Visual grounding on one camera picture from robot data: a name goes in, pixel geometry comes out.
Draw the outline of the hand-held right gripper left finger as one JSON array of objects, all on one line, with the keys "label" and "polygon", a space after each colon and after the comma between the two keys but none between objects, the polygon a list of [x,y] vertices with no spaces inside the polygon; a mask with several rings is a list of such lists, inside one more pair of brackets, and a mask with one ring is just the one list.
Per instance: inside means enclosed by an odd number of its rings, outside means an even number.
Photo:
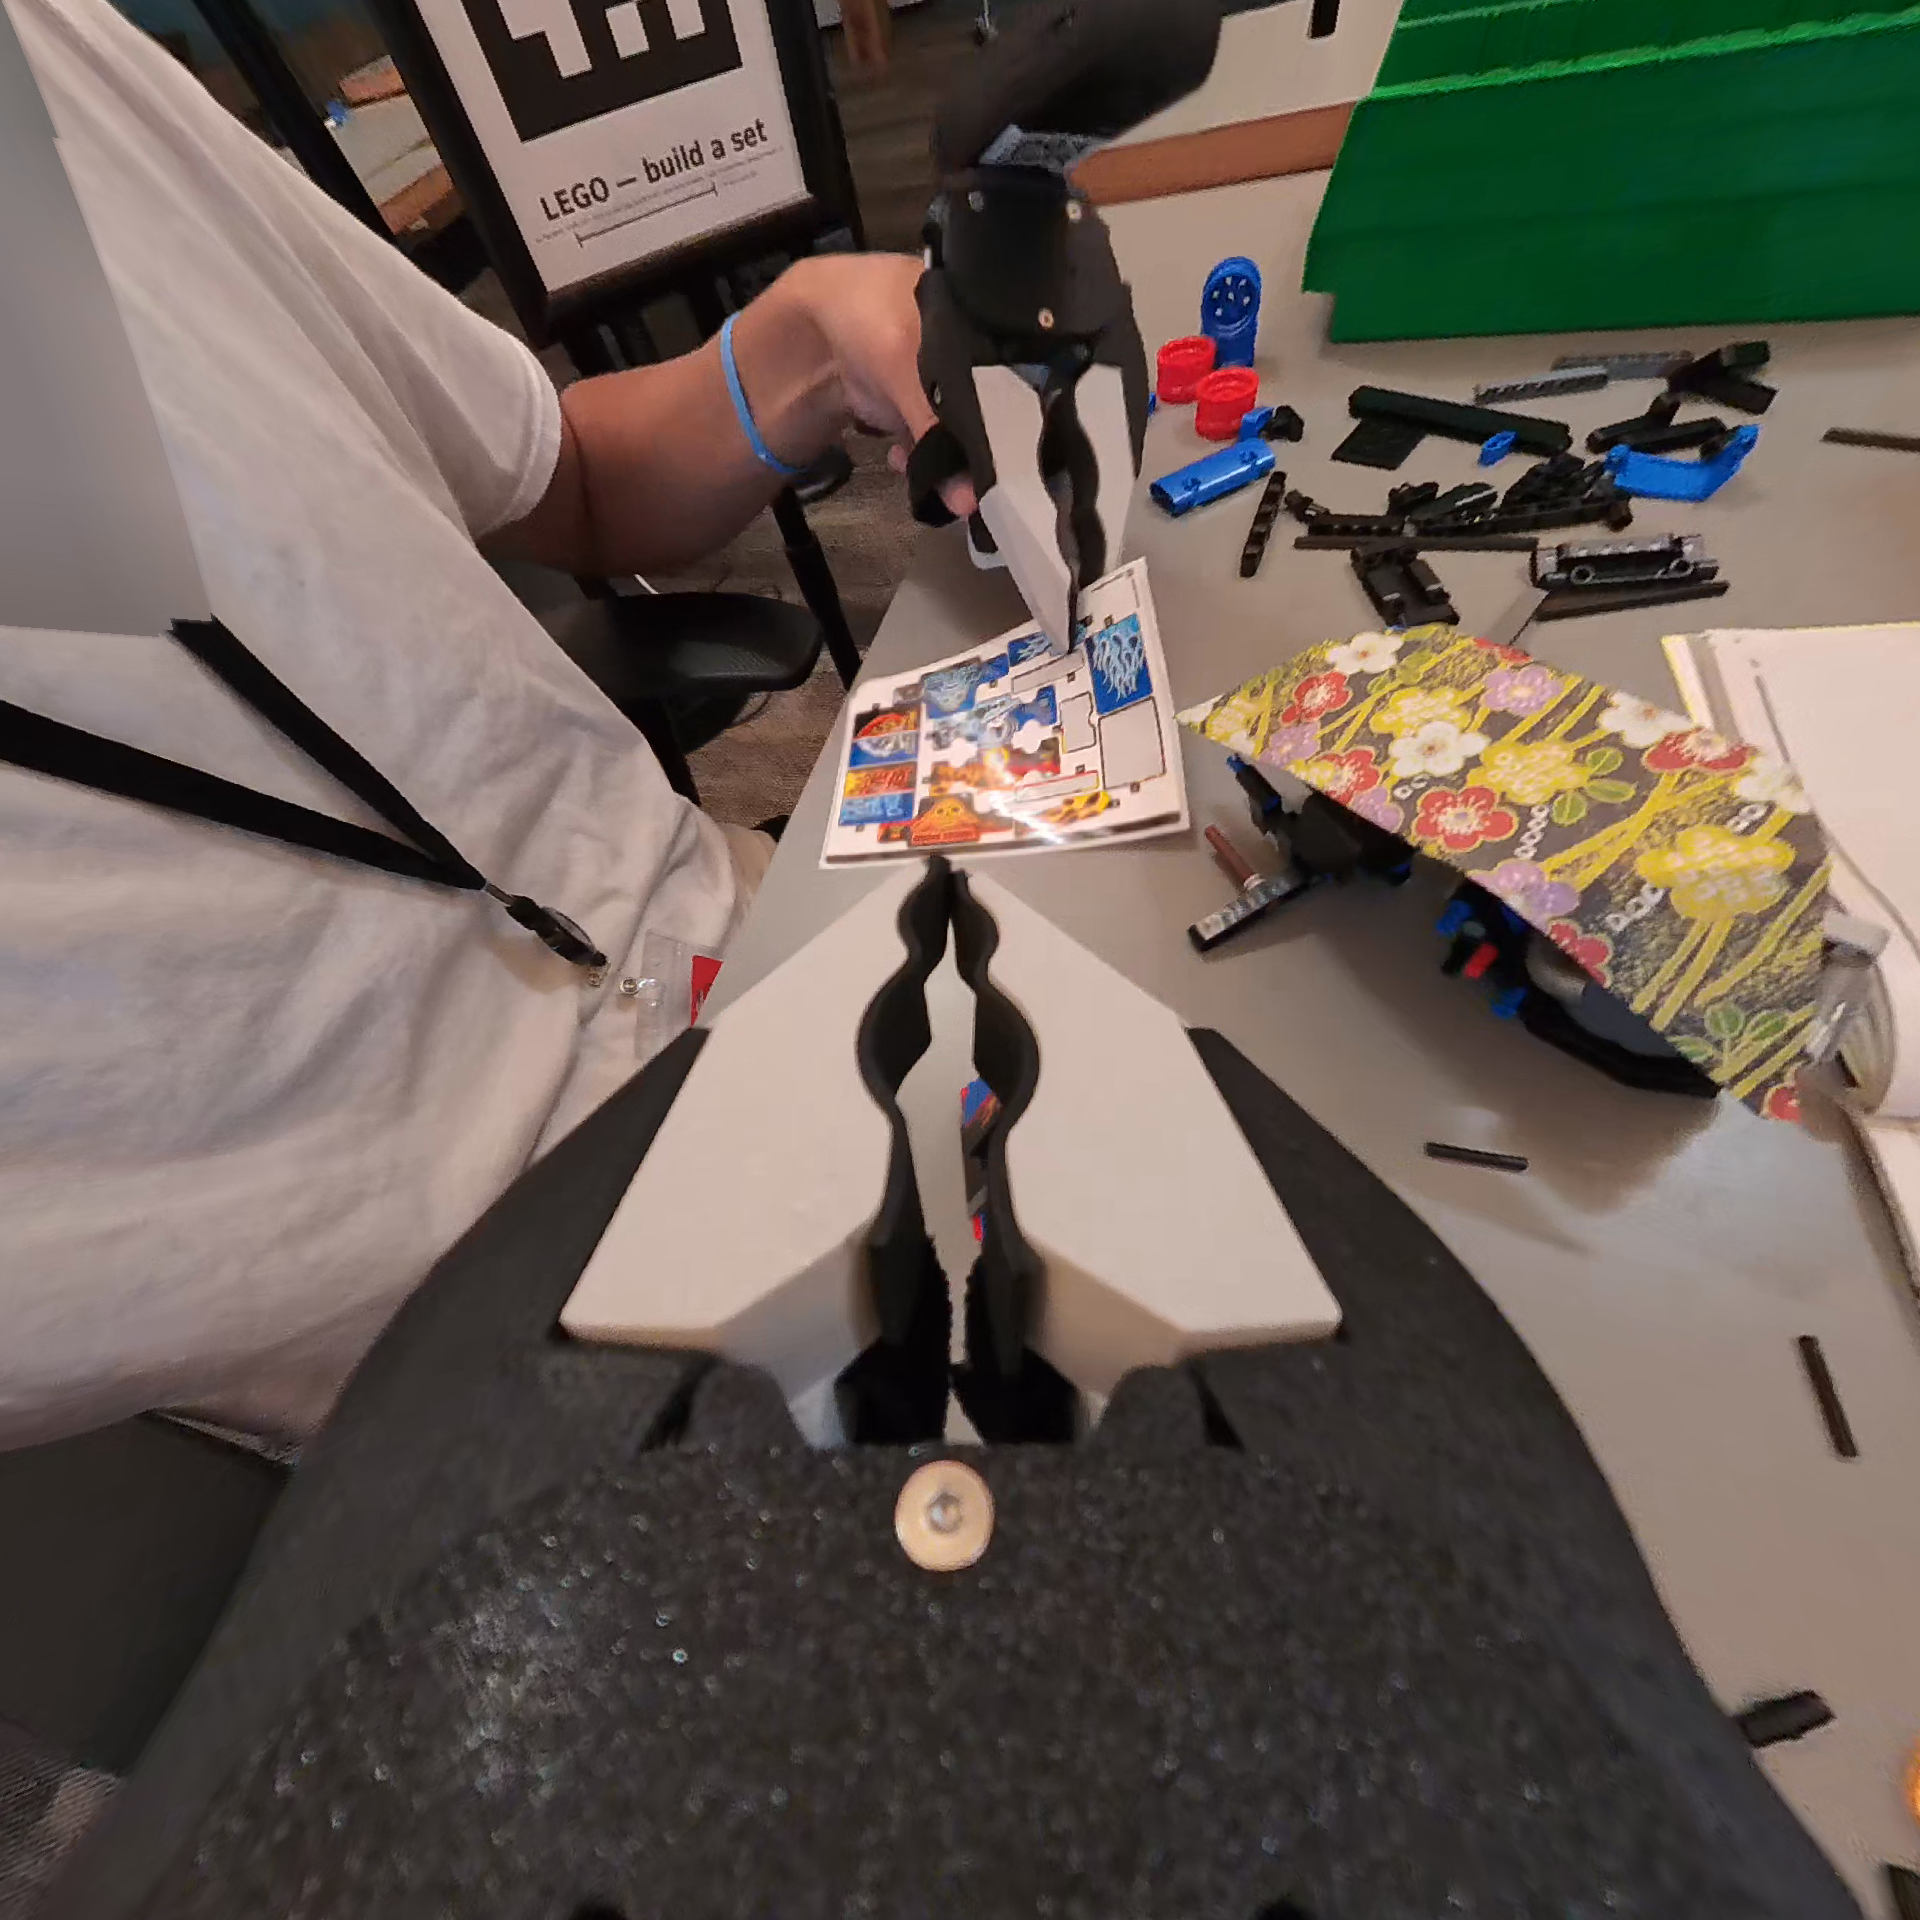
[{"label": "hand-held right gripper left finger", "polygon": [[934,1047],[944,861],[890,876],[693,1029],[567,1343],[759,1365],[810,1440],[944,1432],[944,1275],[894,1080]]}]

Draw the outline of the black white marker sign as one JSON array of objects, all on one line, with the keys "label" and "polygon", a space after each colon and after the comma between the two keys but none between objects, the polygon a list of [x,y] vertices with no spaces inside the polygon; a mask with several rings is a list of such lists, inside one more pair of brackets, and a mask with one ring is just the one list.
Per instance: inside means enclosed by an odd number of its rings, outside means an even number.
[{"label": "black white marker sign", "polygon": [[541,305],[807,207],[759,0],[420,0]]}]

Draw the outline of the black sign stand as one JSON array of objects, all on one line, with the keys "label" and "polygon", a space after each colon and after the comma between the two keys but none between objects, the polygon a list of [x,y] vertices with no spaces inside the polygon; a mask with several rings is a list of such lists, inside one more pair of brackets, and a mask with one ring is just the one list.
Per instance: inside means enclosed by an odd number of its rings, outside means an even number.
[{"label": "black sign stand", "polygon": [[[719,263],[672,270],[649,290],[609,290],[609,314],[567,314],[549,331],[549,356],[567,364],[567,380],[654,365],[663,364],[663,336],[649,316],[654,305],[675,305],[685,336],[709,343],[719,316],[739,316],[752,290],[780,284],[788,263],[810,263],[810,255],[860,255],[860,215],[810,207],[810,215],[780,215],[772,255],[759,242],[719,242]],[[845,625],[845,606],[836,606],[836,578],[831,578],[831,553],[824,553],[807,502],[836,496],[845,479],[857,479],[857,457],[831,444],[807,479],[788,479],[772,496],[772,529],[780,529],[788,578],[798,578],[807,609],[824,623],[824,643],[831,643],[836,681],[857,681],[857,625]]]}]

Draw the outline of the pile of large lego parts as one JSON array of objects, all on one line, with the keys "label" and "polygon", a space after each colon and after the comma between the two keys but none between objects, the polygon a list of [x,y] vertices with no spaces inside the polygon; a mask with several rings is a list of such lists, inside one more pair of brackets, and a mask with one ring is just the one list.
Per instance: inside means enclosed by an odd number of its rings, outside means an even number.
[{"label": "pile of large lego parts", "polygon": [[1358,384],[1332,457],[1396,472],[1425,444],[1478,456],[1478,479],[1396,479],[1386,509],[1301,496],[1281,444],[1301,444],[1309,415],[1266,401],[1232,444],[1166,472],[1152,502],[1190,520],[1255,496],[1239,578],[1255,578],[1271,520],[1294,520],[1301,553],[1351,564],[1386,625],[1455,623],[1432,553],[1524,553],[1520,623],[1718,606],[1718,553],[1699,537],[1635,537],[1635,502],[1710,502],[1748,457],[1762,411],[1780,401],[1762,365],[1768,343],[1710,343],[1561,364],[1520,384],[1478,384],[1478,401]]}]

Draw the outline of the printed sticker sheet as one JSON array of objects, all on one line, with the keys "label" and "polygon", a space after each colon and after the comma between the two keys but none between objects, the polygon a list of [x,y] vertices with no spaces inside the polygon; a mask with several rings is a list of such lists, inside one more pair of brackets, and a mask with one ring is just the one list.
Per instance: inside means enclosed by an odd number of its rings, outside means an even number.
[{"label": "printed sticker sheet", "polygon": [[857,690],[824,876],[1166,826],[1190,826],[1190,789],[1152,564],[1123,564],[1085,596],[1075,643],[1005,625]]}]

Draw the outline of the white instruction booklet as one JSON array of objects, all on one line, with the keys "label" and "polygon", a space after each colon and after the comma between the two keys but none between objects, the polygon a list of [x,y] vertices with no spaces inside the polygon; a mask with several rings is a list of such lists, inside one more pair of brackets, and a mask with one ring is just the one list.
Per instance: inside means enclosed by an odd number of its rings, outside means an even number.
[{"label": "white instruction booklet", "polygon": [[1920,625],[1691,625],[1665,639],[1691,725],[1813,795],[1827,842],[1827,953],[1813,1092],[1855,1118],[1920,1282]]}]

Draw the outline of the clear badge holder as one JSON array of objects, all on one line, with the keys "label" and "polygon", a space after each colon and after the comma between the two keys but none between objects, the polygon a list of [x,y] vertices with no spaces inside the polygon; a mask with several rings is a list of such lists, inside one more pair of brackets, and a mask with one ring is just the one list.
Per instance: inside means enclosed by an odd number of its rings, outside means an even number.
[{"label": "clear badge holder", "polygon": [[641,1067],[654,1067],[675,1029],[701,1025],[709,982],[719,982],[709,950],[685,950],[672,928],[641,937],[641,962],[624,976],[624,1000],[641,1002]]}]

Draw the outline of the blue wristband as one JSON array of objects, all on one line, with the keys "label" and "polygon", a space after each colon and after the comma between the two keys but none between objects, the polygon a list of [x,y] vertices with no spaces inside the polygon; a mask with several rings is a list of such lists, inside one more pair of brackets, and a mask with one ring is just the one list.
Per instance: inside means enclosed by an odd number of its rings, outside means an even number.
[{"label": "blue wristband", "polygon": [[739,316],[719,316],[709,356],[719,356],[719,384],[727,384],[727,415],[739,415],[739,444],[752,456],[752,472],[772,472],[780,485],[807,479],[807,411],[788,411],[788,398],[759,398],[739,364]]}]

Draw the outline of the person's left hand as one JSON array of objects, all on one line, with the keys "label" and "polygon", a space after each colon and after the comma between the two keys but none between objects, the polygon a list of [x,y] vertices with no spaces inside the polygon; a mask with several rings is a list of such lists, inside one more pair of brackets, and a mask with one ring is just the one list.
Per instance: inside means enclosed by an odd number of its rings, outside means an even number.
[{"label": "person's left hand", "polygon": [[807,472],[836,438],[884,438],[890,472],[908,472],[934,438],[916,284],[916,255],[824,255],[739,314],[727,365],[759,456]]}]

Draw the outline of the pile of small lego pieces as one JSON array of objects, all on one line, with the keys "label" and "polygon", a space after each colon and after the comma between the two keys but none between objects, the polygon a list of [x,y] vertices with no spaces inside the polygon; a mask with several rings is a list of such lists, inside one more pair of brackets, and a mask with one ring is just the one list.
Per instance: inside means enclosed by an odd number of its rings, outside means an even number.
[{"label": "pile of small lego pieces", "polygon": [[1736,1467],[1736,1701],[1822,1694],[1813,1737],[1762,1737],[1780,1782],[1839,1865],[1920,1865],[1920,1400],[1877,1418],[1873,1365],[1797,1330]]}]

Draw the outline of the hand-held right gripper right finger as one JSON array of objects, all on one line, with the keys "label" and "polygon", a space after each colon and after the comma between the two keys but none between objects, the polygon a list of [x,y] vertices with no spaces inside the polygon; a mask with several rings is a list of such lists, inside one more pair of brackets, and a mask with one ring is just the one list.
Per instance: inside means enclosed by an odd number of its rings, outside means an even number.
[{"label": "hand-held right gripper right finger", "polygon": [[954,876],[944,928],[994,1100],[954,1365],[971,1432],[1075,1440],[1136,1365],[1332,1343],[1344,1300],[1200,1029],[994,884]]}]

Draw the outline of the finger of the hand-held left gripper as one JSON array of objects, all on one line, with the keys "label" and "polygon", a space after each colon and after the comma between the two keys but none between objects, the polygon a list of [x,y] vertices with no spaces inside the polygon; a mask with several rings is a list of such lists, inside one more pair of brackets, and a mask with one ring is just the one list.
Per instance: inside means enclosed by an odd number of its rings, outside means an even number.
[{"label": "finger of the hand-held left gripper", "polygon": [[1040,398],[1021,365],[971,365],[971,401],[987,444],[977,529],[994,537],[1051,658],[1067,658],[1092,578],[1075,384]]},{"label": "finger of the hand-held left gripper", "polygon": [[1136,444],[1123,365],[1085,365],[1067,401],[1067,625],[1085,623],[1085,596],[1123,564],[1131,485]]}]

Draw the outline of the blue lego wheel hub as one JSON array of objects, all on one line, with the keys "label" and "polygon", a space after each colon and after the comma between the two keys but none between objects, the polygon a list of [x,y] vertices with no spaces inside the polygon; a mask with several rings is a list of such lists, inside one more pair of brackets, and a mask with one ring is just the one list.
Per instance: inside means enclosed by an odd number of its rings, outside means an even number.
[{"label": "blue lego wheel hub", "polygon": [[1255,263],[1215,263],[1200,284],[1200,336],[1215,343],[1215,365],[1246,365],[1255,364]]}]

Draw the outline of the black lego vehicle model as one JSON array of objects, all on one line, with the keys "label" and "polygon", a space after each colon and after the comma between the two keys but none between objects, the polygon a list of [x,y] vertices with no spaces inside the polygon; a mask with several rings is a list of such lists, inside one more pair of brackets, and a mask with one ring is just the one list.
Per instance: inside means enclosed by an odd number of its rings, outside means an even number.
[{"label": "black lego vehicle model", "polygon": [[[1344,886],[1386,884],[1396,886],[1419,876],[1419,849],[1386,823],[1320,795],[1271,789],[1246,755],[1232,755],[1232,779],[1246,795],[1255,842],[1281,852],[1271,876],[1239,861],[1225,826],[1206,826],[1215,876],[1232,876],[1232,906],[1190,925],[1190,950],[1215,953],[1225,937],[1255,928],[1266,915]],[[1572,953],[1586,928],[1524,925],[1520,901],[1455,884],[1439,906],[1439,976],[1478,982],[1498,1025],[1524,1037],[1612,1074],[1614,1092],[1665,1092],[1665,1100],[1718,1100],[1718,1080],[1656,1037],[1628,1000],[1602,990],[1602,953]]]}]

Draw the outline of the green plastic bin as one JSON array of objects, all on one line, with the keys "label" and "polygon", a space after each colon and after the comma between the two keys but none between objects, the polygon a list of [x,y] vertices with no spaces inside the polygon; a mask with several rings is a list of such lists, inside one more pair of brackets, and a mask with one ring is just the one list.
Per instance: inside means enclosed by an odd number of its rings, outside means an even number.
[{"label": "green plastic bin", "polygon": [[1911,0],[1411,0],[1309,230],[1332,343],[1920,314]]}]

